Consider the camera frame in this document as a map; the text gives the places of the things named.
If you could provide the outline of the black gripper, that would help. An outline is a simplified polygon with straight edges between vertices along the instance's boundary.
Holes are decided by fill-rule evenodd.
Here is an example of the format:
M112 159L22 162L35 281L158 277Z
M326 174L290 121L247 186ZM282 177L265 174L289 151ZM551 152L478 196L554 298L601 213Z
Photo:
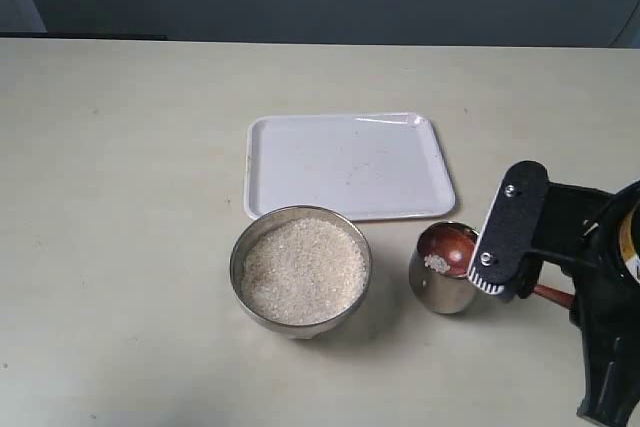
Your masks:
M639 183L612 194L549 181L535 161L511 166L477 238L468 280L490 296L526 298L542 264L575 284L570 320L581 332L585 393L577 416L625 426L639 402L639 300L634 220Z

